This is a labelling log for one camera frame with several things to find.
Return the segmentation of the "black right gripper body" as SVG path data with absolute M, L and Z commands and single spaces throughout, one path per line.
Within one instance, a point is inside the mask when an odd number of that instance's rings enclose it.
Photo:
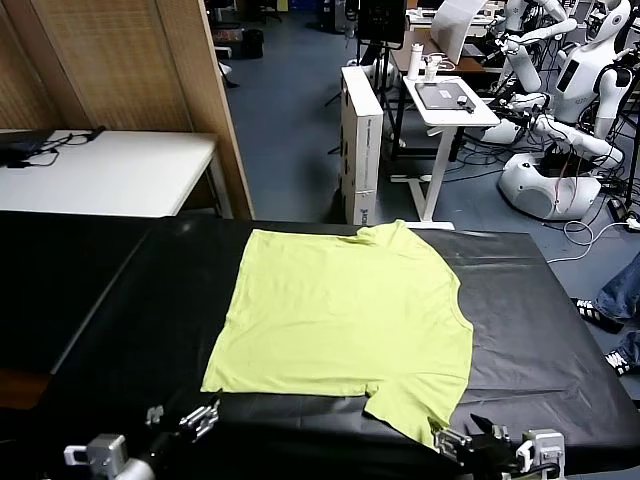
M 509 434 L 476 434 L 467 437 L 462 450 L 463 469 L 468 473 L 517 473 L 521 462 Z

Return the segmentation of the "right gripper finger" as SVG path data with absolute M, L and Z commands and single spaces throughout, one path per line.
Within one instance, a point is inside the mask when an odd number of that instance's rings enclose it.
M 472 438 L 444 428 L 435 432 L 434 446 L 440 454 L 462 454 L 472 447 Z
M 500 441 L 507 443 L 510 442 L 510 435 L 505 425 L 495 424 L 490 419 L 473 413 L 470 414 L 470 418 L 483 434 L 489 435 Z

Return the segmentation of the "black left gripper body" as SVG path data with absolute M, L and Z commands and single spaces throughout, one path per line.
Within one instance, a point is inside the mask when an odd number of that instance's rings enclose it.
M 197 440 L 198 436 L 194 430 L 160 432 L 151 440 L 147 463 L 149 465 L 169 465 Z

